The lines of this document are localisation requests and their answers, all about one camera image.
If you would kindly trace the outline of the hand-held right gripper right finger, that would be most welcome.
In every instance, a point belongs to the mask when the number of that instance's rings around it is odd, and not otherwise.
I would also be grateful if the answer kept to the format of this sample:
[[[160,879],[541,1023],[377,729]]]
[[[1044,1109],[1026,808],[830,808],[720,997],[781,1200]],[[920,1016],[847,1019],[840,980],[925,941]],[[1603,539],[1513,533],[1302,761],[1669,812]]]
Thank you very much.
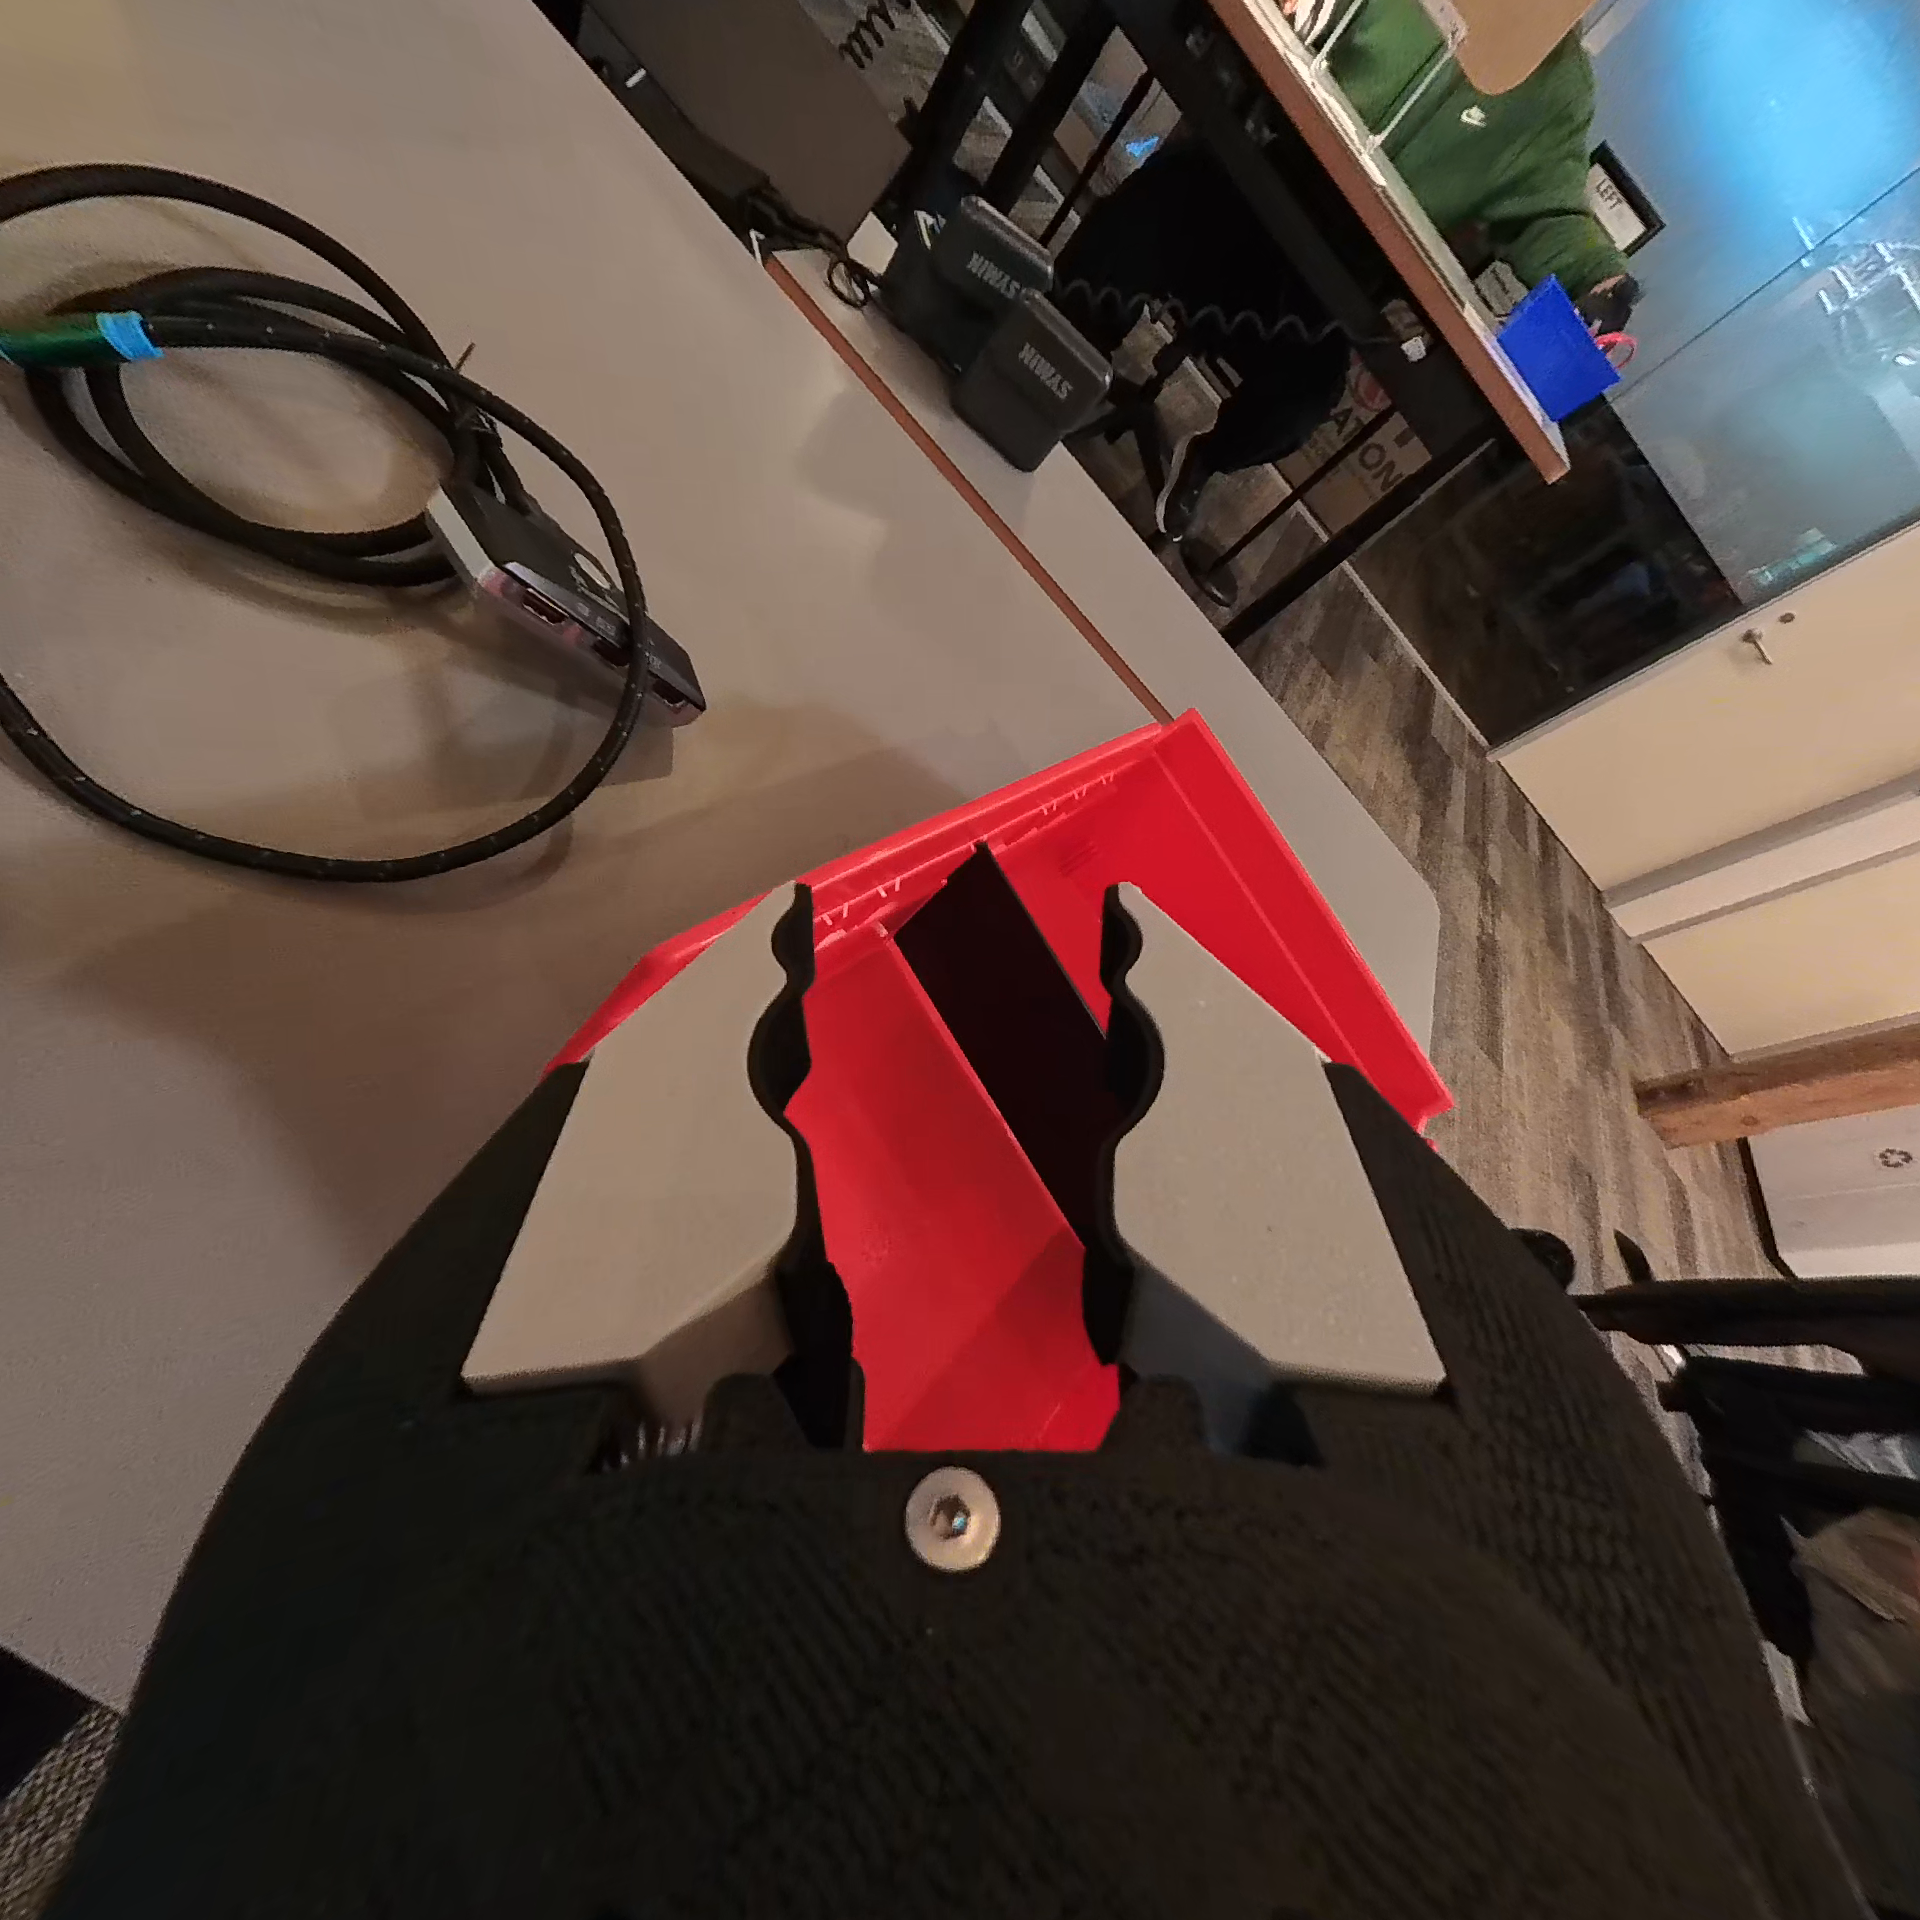
[[[1281,1389],[1429,1401],[1442,1360],[1335,1100],[1331,1060],[1140,884],[1102,905],[1108,991],[1080,1316],[1093,1356],[1204,1411]]]

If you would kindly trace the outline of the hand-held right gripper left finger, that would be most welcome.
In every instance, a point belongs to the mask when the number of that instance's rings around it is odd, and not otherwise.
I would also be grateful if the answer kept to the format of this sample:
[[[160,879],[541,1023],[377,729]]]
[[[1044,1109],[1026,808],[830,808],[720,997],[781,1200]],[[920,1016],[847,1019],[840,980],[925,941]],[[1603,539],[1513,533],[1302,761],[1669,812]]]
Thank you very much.
[[[491,1301],[468,1393],[612,1384],[657,1434],[735,1375],[771,1378],[811,1448],[862,1445],[849,1298],[817,1157],[811,888],[762,896],[584,1060]]]

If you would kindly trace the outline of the red plastic bin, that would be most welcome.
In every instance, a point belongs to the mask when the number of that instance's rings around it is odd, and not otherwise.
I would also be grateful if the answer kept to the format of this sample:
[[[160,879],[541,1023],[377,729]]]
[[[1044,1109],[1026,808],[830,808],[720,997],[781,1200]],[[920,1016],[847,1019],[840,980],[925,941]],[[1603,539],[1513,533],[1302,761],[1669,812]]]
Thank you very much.
[[[1102,905],[1118,880],[1417,1132],[1452,1105],[1195,712],[817,869],[811,1069],[789,1115],[849,1298],[868,1451],[1086,1451],[1117,1411],[1080,1268],[1117,1115]],[[758,901],[649,952],[563,1064]]]

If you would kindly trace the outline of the black grey hdmi switch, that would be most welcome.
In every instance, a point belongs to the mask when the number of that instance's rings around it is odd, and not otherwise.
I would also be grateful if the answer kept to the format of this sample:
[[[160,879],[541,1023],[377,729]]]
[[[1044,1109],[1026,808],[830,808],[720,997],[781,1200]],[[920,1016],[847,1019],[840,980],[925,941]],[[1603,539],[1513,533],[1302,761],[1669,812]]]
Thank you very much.
[[[449,478],[423,522],[463,589],[555,652],[593,658],[612,676],[643,669],[643,716],[690,729],[708,712],[694,658],[655,617],[635,619],[612,572],[534,501]]]

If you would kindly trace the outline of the black office chair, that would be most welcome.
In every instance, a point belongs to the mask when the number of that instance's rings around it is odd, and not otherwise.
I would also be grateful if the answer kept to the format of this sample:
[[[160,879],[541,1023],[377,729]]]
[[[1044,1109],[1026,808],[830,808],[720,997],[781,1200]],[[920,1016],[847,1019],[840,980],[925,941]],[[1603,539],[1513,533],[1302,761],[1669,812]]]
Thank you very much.
[[[1710,1514],[1762,1640],[1811,1661],[1796,1547],[1887,1514],[1917,1519],[1917,1279],[1660,1280],[1617,1234],[1629,1284],[1578,1292],[1603,1337],[1669,1356],[1660,1405],[1693,1428]]]
[[[1166,144],[1093,204],[1054,262],[1050,295],[1102,354],[1158,308],[1236,370],[1212,428],[1166,444],[1153,526],[1170,543],[1185,543],[1216,478],[1281,461],[1326,420],[1353,354],[1230,172],[1192,139]]]

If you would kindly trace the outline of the wooden beam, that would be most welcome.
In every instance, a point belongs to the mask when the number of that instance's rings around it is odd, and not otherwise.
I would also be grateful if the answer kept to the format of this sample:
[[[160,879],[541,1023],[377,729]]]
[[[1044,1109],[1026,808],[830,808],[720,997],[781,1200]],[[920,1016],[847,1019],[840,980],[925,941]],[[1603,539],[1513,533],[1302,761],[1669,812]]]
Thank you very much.
[[[1880,1115],[1912,1105],[1917,1019],[1634,1086],[1634,1111],[1666,1148],[1762,1138],[1796,1124]]]

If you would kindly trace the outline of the white low cabinet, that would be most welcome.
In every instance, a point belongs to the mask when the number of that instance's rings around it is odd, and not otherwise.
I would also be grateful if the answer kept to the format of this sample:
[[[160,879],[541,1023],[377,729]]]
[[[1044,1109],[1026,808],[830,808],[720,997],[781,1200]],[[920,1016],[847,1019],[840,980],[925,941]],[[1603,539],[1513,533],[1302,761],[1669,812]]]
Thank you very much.
[[[1723,1052],[1917,1016],[1917,526],[1498,758]]]

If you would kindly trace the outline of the printed cardboard box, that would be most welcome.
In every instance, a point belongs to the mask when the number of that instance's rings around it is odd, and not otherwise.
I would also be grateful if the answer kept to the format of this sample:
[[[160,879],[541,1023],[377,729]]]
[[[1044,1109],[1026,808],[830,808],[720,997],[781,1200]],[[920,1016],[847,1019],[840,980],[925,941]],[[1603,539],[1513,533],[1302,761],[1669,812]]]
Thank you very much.
[[[1420,437],[1366,361],[1352,358],[1326,420],[1281,458],[1277,474],[1310,521],[1335,534],[1422,466]]]

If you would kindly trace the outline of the wood edged desk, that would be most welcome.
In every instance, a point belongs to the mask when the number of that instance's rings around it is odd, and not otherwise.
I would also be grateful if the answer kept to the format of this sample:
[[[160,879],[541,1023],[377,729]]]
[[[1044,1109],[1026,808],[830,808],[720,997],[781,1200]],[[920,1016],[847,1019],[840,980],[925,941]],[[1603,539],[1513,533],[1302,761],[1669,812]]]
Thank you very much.
[[[1388,163],[1388,130],[1404,130],[1404,115],[1372,130],[1335,86],[1335,48],[1361,4],[1345,4],[1325,44],[1310,44],[1281,4],[972,4],[926,99],[913,111],[888,211],[947,211],[957,201],[961,144],[1016,59],[1031,12],[1050,16],[1061,44],[1031,97],[1009,99],[1009,135],[989,176],[972,184],[979,195],[1000,217],[1016,211],[1095,62],[1118,38],[1144,79],[1061,194],[1054,225],[1070,220],[1127,120],[1158,88],[1176,126],[1222,166],[1262,231],[1290,256],[1429,458],[1226,617],[1220,630],[1226,647],[1243,652],[1487,446],[1508,444],[1546,484],[1570,474],[1562,428],[1502,347],[1502,322],[1478,302],[1466,266]]]

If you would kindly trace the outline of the blue plastic bin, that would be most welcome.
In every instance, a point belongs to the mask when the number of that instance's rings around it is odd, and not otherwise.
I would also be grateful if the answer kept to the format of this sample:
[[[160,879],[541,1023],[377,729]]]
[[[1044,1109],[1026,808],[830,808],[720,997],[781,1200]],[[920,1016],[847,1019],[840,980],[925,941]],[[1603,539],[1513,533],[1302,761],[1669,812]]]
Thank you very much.
[[[1498,347],[1549,424],[1565,424],[1619,385],[1619,370],[1597,342],[1558,277],[1543,277],[1498,328]]]

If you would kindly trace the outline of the glass partition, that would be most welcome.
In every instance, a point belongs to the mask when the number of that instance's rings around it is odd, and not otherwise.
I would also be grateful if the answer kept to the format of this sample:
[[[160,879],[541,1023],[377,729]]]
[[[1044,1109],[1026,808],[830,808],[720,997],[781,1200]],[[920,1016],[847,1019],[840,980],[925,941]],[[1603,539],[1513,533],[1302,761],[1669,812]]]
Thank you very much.
[[[1917,522],[1917,4],[1603,4],[1590,56],[1660,231],[1498,747]]]

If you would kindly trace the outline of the black white marker tag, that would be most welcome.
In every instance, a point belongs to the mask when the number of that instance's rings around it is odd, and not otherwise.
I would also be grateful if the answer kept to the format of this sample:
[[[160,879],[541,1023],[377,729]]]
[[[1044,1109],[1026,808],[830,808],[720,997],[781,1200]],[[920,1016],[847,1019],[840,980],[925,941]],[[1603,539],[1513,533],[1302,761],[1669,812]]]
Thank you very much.
[[[1666,231],[1666,217],[1603,139],[1590,152],[1584,204],[1619,256],[1639,256]]]

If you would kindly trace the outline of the tan cardboard panel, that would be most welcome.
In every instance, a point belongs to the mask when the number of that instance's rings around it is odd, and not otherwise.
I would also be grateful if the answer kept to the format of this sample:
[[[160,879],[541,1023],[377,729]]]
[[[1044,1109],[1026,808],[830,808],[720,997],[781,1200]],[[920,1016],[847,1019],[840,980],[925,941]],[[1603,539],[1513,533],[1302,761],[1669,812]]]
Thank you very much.
[[[1487,93],[1524,86],[1570,34],[1590,4],[1452,4],[1458,16],[1454,66]]]

